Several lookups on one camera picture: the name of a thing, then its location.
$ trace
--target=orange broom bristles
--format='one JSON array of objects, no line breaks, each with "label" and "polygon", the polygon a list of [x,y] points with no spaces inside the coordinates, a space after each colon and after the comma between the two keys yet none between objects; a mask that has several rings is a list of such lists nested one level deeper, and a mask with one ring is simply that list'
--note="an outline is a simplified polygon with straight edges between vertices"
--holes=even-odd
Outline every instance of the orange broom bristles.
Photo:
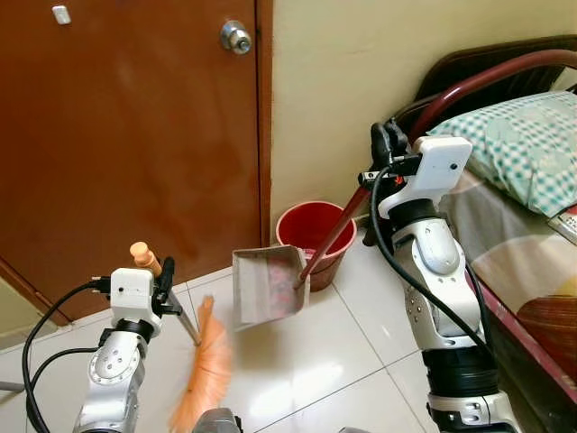
[{"label": "orange broom bristles", "polygon": [[206,296],[198,309],[200,346],[187,389],[170,420],[176,433],[189,433],[206,410],[218,407],[231,380],[232,350],[223,324],[213,317],[214,303]]}]

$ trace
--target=door frame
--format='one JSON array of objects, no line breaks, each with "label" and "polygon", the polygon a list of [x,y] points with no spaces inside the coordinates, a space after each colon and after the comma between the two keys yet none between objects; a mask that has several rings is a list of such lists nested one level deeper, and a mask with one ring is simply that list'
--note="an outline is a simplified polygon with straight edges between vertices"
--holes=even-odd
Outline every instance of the door frame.
[{"label": "door frame", "polygon": [[[272,17],[273,0],[255,0],[254,35],[257,62],[257,122],[261,246],[270,245],[270,148],[272,142]],[[52,303],[0,256],[0,277],[42,313]],[[70,323],[56,310],[51,320],[59,326]]]}]

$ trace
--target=mattress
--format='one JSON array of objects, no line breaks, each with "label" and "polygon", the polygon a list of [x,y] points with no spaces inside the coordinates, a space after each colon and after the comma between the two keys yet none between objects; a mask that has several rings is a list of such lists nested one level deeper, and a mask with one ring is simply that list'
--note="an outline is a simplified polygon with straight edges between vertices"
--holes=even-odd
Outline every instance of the mattress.
[{"label": "mattress", "polygon": [[575,393],[577,246],[549,227],[545,216],[468,171],[439,210],[480,279],[517,320],[506,325],[521,323],[561,367],[556,379]]}]

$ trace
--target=wooden broom handle tip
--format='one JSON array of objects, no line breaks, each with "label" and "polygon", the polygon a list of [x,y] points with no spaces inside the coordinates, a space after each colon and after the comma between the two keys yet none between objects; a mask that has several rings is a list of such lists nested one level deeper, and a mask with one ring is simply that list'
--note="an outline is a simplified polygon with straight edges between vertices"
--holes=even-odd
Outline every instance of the wooden broom handle tip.
[{"label": "wooden broom handle tip", "polygon": [[149,268],[155,277],[162,272],[159,261],[145,242],[130,245],[130,254],[134,258],[134,264],[139,268]]}]

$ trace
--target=black cable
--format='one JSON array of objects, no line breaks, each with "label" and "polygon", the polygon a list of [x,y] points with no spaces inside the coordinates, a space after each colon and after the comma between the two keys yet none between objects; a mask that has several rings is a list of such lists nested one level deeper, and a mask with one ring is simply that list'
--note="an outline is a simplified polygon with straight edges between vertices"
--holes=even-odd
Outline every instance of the black cable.
[{"label": "black cable", "polygon": [[[48,367],[52,361],[55,361],[62,356],[70,355],[70,354],[92,354],[96,350],[98,350],[98,347],[79,347],[76,349],[66,349],[66,350],[63,350],[61,352],[58,352],[57,354],[52,355],[46,361],[44,361],[40,367],[38,367],[38,370],[34,374],[34,377],[32,378],[32,381],[31,381],[32,390],[34,391],[34,388],[36,388],[36,383],[40,379],[42,372],[44,372],[46,367]],[[32,413],[32,406],[30,404],[30,399],[28,397],[26,397],[26,413],[28,413],[28,414]],[[30,419],[30,422],[32,423],[32,426],[34,428],[36,428],[37,430],[39,429],[39,424],[37,422],[32,421],[32,419]]]},{"label": "black cable", "polygon": [[483,292],[481,290],[481,286],[479,285],[479,280],[477,280],[477,275],[468,262],[465,262],[465,269],[471,278],[472,288],[475,292],[475,296],[477,297],[477,301],[479,302],[479,309],[481,310],[481,323],[483,324],[483,331],[485,334],[485,342],[487,343],[487,346],[492,350],[493,336],[490,332],[489,313],[487,312],[485,298],[483,297]]},{"label": "black cable", "polygon": [[372,192],[371,192],[371,205],[369,209],[369,214],[371,217],[372,228],[375,232],[375,237],[377,240],[377,246],[379,247],[380,252],[385,257],[387,262],[389,263],[390,267],[400,275],[403,280],[408,282],[415,290],[421,293],[425,298],[428,299],[433,305],[435,305],[438,309],[444,312],[444,314],[451,319],[458,327],[460,327],[463,332],[469,336],[469,338],[475,342],[475,344],[486,354],[489,356],[490,359],[493,358],[493,353],[490,351],[489,347],[485,344],[485,342],[462,320],[459,316],[457,316],[454,311],[452,311],[447,305],[442,302],[439,298],[437,298],[430,290],[428,290],[425,286],[423,286],[419,281],[417,281],[413,276],[411,276],[407,271],[403,269],[403,267],[398,264],[392,254],[389,252],[389,249],[386,246],[385,240],[382,237],[382,234],[379,230],[379,213],[377,211],[377,196],[379,195],[379,186],[380,182],[385,174],[389,171],[389,167],[385,167],[383,170],[379,172],[377,177],[375,178],[373,185],[372,185]]},{"label": "black cable", "polygon": [[97,281],[90,281],[85,284],[82,284],[79,287],[76,287],[74,290],[71,290],[69,293],[64,295],[62,298],[57,300],[54,305],[52,305],[46,314],[42,316],[40,321],[36,324],[36,326],[32,329],[28,337],[26,338],[26,342],[24,343],[24,348],[22,350],[22,376],[24,381],[24,389],[26,390],[26,394],[28,400],[30,402],[30,409],[32,413],[28,414],[28,418],[30,419],[31,423],[35,426],[36,430],[40,433],[50,433],[42,415],[40,414],[40,410],[38,409],[38,404],[36,403],[36,399],[34,398],[34,392],[32,387],[32,382],[30,380],[30,370],[28,367],[28,355],[30,353],[30,346],[36,334],[40,328],[46,323],[49,317],[58,309],[60,305],[66,302],[68,299],[72,298],[74,295],[80,293],[81,291],[94,289],[98,287]]}]

